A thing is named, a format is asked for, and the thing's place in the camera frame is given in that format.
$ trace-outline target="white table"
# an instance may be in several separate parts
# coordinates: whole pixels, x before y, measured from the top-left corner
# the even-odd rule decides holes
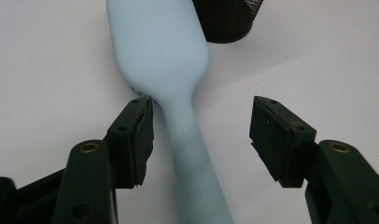
[[[209,44],[193,103],[236,224],[310,223],[305,186],[282,189],[250,145],[254,95],[288,107],[317,142],[357,147],[379,173],[379,0],[330,2],[266,0],[248,36]],[[133,98],[105,1],[0,0],[0,175],[20,188],[64,168]],[[121,223],[179,223],[158,107],[154,132],[144,186],[119,190]]]

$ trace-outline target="spatula head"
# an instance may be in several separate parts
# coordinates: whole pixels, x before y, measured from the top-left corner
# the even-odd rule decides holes
[[[191,0],[107,0],[118,68],[135,89],[158,102],[191,96],[209,55]]]

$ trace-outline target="light blue spatula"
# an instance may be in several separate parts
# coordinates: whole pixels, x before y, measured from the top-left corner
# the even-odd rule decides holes
[[[191,0],[107,0],[124,79],[161,105],[185,224],[232,224],[195,115],[192,94],[209,56]]]

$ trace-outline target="screw hole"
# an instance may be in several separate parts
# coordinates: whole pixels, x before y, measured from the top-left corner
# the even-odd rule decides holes
[[[373,212],[379,214],[379,203],[377,202],[368,202],[367,207],[373,210]]]
[[[88,144],[82,145],[79,148],[79,151],[81,151],[82,153],[89,153],[89,152],[95,151],[97,148],[99,148],[98,144],[96,144],[96,143],[88,143]]]
[[[87,216],[91,212],[91,205],[89,203],[82,203],[75,207],[72,212],[74,218],[80,219]]]
[[[335,150],[337,152],[341,152],[341,153],[349,153],[350,152],[349,147],[342,145],[342,144],[339,144],[339,143],[331,143],[330,148],[332,148],[333,150]]]

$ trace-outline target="spatula handle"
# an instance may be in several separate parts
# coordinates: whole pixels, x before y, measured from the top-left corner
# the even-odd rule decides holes
[[[190,99],[162,105],[184,224],[232,224]]]

